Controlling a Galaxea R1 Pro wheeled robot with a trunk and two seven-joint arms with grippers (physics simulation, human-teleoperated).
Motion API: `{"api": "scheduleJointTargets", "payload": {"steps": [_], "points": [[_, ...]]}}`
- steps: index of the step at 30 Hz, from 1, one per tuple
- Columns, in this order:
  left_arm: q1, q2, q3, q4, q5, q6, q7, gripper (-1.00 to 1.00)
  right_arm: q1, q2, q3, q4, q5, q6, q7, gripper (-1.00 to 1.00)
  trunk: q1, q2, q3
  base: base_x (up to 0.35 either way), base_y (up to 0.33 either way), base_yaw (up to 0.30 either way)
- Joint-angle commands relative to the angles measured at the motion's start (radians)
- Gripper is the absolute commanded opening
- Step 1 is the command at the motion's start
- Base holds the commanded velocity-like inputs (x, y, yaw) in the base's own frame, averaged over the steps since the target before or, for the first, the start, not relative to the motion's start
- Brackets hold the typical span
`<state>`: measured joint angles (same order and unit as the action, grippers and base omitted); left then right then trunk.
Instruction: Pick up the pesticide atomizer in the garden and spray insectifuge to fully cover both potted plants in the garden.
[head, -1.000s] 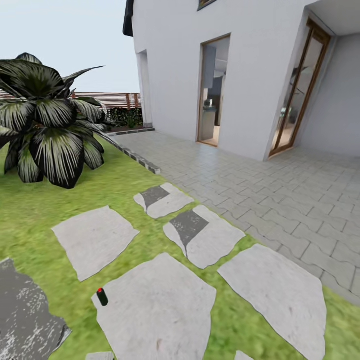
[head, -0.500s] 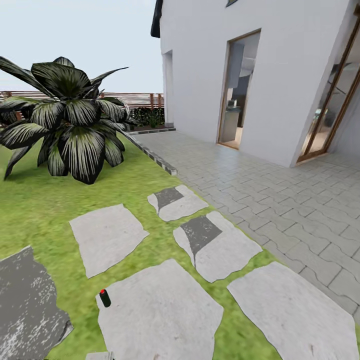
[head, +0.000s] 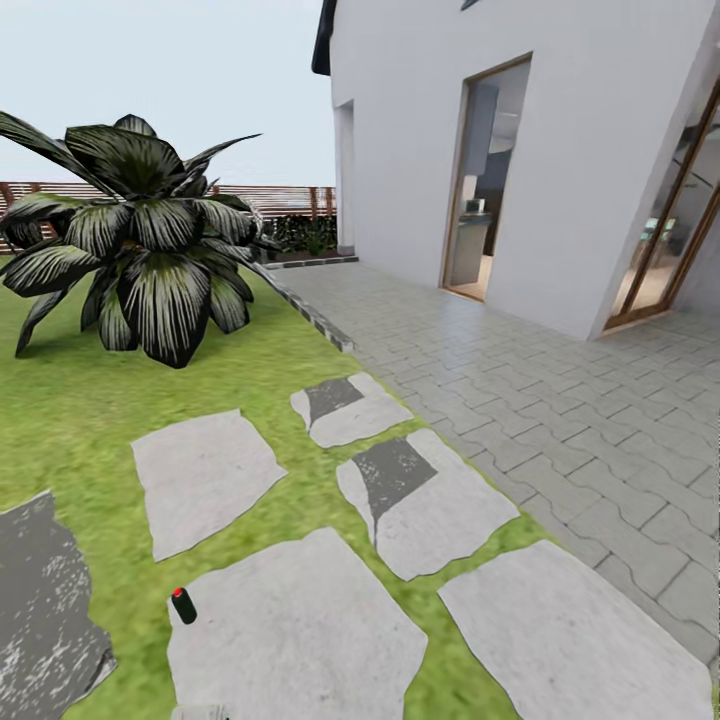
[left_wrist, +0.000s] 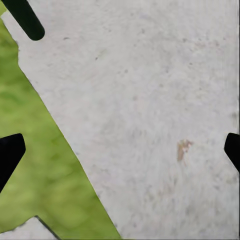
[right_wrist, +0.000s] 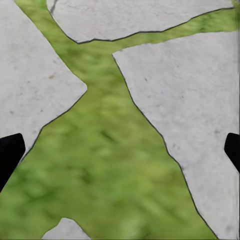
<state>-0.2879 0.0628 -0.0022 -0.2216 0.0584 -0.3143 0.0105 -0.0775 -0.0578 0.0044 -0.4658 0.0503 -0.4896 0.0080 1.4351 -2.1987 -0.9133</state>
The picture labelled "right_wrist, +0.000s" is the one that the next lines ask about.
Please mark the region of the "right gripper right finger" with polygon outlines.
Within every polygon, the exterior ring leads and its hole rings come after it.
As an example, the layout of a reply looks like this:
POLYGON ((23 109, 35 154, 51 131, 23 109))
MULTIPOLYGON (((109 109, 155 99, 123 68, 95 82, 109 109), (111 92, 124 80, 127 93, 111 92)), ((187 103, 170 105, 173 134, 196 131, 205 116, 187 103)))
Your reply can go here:
POLYGON ((236 133, 229 133, 227 135, 224 151, 240 172, 240 135, 236 133))

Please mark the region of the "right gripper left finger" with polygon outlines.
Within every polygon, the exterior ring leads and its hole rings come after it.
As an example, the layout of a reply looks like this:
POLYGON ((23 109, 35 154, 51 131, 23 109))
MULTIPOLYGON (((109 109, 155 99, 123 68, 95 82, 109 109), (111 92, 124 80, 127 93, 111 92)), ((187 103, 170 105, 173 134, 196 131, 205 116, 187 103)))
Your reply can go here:
POLYGON ((22 133, 0 138, 0 192, 26 152, 22 133))

